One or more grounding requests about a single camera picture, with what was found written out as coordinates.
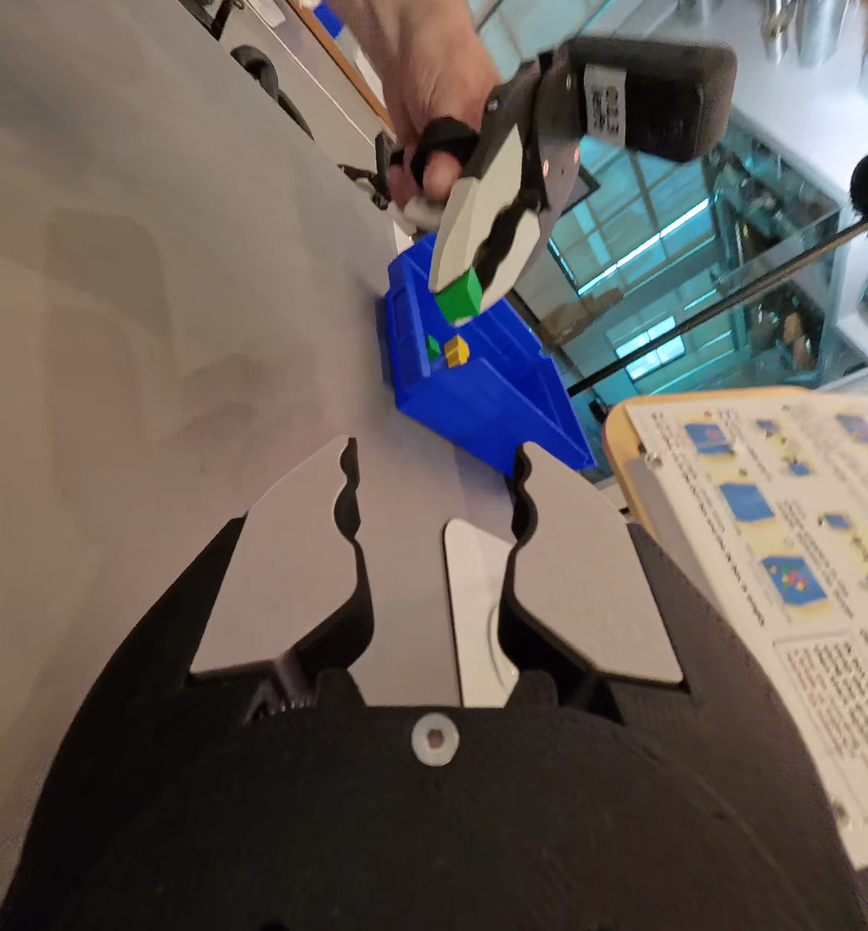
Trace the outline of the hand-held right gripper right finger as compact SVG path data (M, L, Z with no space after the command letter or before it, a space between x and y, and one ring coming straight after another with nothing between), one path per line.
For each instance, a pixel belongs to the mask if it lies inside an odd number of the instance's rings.
M498 643L521 672L560 688L585 677L674 688L684 678L620 512L533 441L516 451L514 545L498 607Z

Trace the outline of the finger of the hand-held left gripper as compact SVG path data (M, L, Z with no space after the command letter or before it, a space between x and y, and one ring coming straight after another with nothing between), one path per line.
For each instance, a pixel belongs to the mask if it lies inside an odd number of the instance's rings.
M481 309L488 310L516 286L534 255L546 245L538 212L523 205L502 210L478 251Z
M464 177L453 186L432 254L428 287L433 293L473 267L498 215L520 191L522 154L521 134L513 127L482 177Z

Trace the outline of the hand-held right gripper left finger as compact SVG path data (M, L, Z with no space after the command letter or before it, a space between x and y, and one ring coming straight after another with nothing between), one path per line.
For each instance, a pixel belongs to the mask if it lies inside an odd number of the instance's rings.
M190 671L297 659L309 681L349 669L373 635L357 540L358 444L336 436L275 482L245 515Z

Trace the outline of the blue plastic bin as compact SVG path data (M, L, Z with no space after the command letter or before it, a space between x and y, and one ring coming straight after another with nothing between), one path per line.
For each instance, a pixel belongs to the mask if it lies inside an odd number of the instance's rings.
M428 290L435 235L427 234L388 267L386 341L401 413L478 460L511 476L517 448L532 441L575 471L596 466L550 355L505 299L455 329ZM441 345L459 334L466 365L428 362L425 336Z

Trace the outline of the person's left hand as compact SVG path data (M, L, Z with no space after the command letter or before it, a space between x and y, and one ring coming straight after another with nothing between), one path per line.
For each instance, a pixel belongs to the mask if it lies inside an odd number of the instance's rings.
M411 163L424 130L450 117L479 131L485 104L500 82L462 1L332 1L377 73L401 164L390 165L398 209L424 196L444 204L463 167L449 154L428 157L418 184Z

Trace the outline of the printed instruction sheet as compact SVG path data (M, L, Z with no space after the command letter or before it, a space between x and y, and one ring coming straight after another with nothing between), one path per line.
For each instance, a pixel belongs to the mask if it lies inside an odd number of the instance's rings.
M638 518L760 661L868 867L868 395L624 402Z

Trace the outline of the black headphones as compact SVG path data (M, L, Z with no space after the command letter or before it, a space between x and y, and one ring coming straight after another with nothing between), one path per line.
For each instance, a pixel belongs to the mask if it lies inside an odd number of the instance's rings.
M288 95L281 89L278 81L277 71L265 53L261 50L250 46L242 45L233 48L230 53L231 57L240 64L242 69L254 78L254 81L262 87L267 95L288 115L289 119L294 122L300 130L311 140L314 135L300 113L300 110L293 104Z

